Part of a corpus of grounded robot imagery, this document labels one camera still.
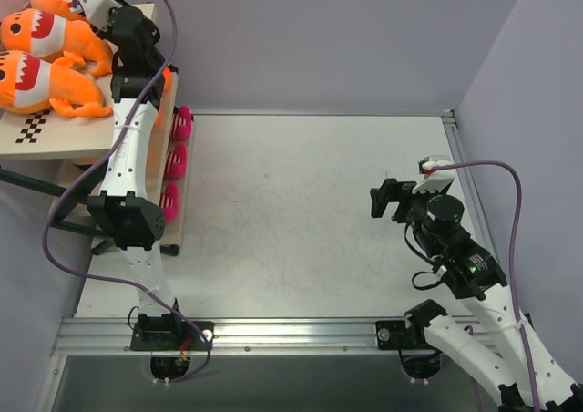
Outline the white pink glasses plush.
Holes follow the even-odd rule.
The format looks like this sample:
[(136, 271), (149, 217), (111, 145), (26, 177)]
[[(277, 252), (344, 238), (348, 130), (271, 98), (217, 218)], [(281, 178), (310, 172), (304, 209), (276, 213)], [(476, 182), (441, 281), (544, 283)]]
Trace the white pink glasses plush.
[(168, 153), (164, 175), (167, 179), (178, 180), (186, 174), (187, 167), (188, 150), (182, 142), (178, 142)]
[(179, 204), (179, 186), (176, 182), (170, 182), (165, 190), (161, 193), (159, 206), (164, 212), (166, 223), (173, 222), (180, 209)]

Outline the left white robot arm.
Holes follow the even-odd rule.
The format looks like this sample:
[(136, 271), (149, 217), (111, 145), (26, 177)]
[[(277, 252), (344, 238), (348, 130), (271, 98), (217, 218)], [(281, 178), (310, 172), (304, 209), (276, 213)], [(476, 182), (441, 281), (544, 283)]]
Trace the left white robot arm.
[(113, 152), (99, 193), (89, 198), (87, 208), (124, 256), (138, 285), (135, 332), (173, 349), (183, 341), (184, 326), (175, 314), (178, 303), (161, 259), (165, 215), (148, 198), (146, 187), (150, 136), (159, 115), (167, 64), (156, 47), (156, 25), (123, 0), (113, 0), (107, 8), (99, 34), (117, 48), (110, 82)]

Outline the black haired doll plush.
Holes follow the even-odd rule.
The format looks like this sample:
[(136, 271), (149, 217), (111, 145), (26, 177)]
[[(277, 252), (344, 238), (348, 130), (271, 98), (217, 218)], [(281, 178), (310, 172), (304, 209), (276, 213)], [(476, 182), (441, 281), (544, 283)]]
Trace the black haired doll plush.
[(163, 91), (166, 92), (172, 81), (172, 70), (170, 67), (166, 67), (163, 71), (162, 77), (164, 79)]
[(163, 115), (163, 110), (160, 108), (157, 112), (157, 116), (156, 116), (155, 121), (154, 121), (155, 127), (160, 123), (160, 121), (162, 119), (162, 115)]
[(100, 160), (100, 157), (92, 158), (75, 158), (71, 159), (71, 163), (77, 166), (91, 166)]

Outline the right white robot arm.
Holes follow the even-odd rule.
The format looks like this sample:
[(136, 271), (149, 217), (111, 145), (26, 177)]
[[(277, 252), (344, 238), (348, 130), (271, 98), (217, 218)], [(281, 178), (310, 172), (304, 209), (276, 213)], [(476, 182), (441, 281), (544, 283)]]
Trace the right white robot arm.
[(406, 341), (446, 354), (501, 411), (581, 410), (581, 385), (551, 356), (529, 321), (514, 313), (505, 274), (462, 226), (463, 203), (446, 190), (420, 193), (415, 186), (384, 180), (370, 190), (371, 215), (380, 218), (388, 204), (396, 204), (392, 220), (413, 234), (439, 283), (475, 317), (496, 349), (490, 351), (432, 299), (406, 312)]

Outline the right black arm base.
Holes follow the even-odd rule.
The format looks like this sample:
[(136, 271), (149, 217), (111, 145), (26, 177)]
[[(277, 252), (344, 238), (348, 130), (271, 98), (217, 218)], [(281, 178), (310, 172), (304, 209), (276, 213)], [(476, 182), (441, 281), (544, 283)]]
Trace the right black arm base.
[(416, 305), (400, 319), (384, 319), (374, 324), (377, 348), (395, 351), (400, 367), (411, 384), (427, 386), (444, 369), (443, 353), (429, 345), (424, 328), (447, 311), (428, 299)]

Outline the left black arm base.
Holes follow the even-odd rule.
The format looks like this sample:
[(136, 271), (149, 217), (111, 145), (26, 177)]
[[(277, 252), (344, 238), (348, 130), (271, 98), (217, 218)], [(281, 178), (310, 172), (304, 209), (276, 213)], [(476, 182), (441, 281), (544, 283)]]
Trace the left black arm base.
[(150, 353), (149, 373), (169, 386), (191, 379), (209, 365), (214, 327), (211, 321), (188, 323), (174, 314), (140, 314), (132, 326), (129, 349)]

